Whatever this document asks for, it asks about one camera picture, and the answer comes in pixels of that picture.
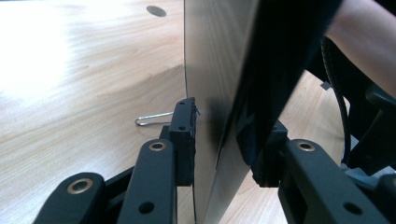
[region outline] paper clip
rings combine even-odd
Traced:
[[[170,123],[171,123],[170,121],[168,121],[168,122],[146,122],[146,123],[142,122],[142,123],[140,123],[139,120],[142,120],[142,119],[155,119],[155,118],[159,118],[159,117],[170,116],[170,115],[173,115],[173,113],[174,113],[174,112],[168,112],[168,113],[163,113],[163,114],[149,115],[149,116],[140,117],[140,118],[137,118],[137,119],[134,121],[134,123],[135,123],[137,126],[149,126],[149,125],[160,125],[160,124],[161,124],[161,125],[164,125],[164,124],[170,124]]]

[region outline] screw hole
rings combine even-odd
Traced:
[[[297,147],[303,151],[314,151],[315,147],[309,143],[300,142],[297,144]]]
[[[90,189],[92,185],[93,185],[93,181],[91,179],[81,178],[81,179],[78,179],[78,180],[74,181],[73,183],[71,183],[67,187],[67,192],[69,194],[80,194],[80,193]]]
[[[156,142],[149,145],[148,148],[153,151],[161,151],[166,148],[166,144],[162,142]]]
[[[147,202],[147,203],[142,203],[139,206],[139,212],[141,214],[148,214],[151,213],[153,210],[154,210],[154,203]]]
[[[361,215],[363,211],[354,203],[344,203],[344,208],[355,215]]]

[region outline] wood grain surface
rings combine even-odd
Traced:
[[[186,97],[181,0],[1,2],[0,27],[0,223],[31,223],[70,175],[109,179],[133,166],[161,131],[134,119]],[[339,161],[336,102],[318,85],[304,76],[282,121],[290,137],[317,141]],[[177,196],[178,222],[193,223],[191,188]],[[247,175],[221,223],[282,216],[276,189]]]

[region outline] person's arm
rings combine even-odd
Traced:
[[[373,0],[344,0],[326,36],[396,98],[396,18]]]

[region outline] gray panel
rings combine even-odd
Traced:
[[[248,0],[185,1],[187,94],[196,97],[201,113],[197,121],[194,183],[198,223],[218,222],[248,171],[235,142],[227,143],[227,150],[221,155],[226,160],[218,167],[217,172],[221,175],[216,175],[216,165],[257,4],[258,1]],[[238,175],[228,172],[233,167],[240,172]],[[227,183],[228,191],[219,190],[221,183]],[[209,197],[211,207],[207,209]]]

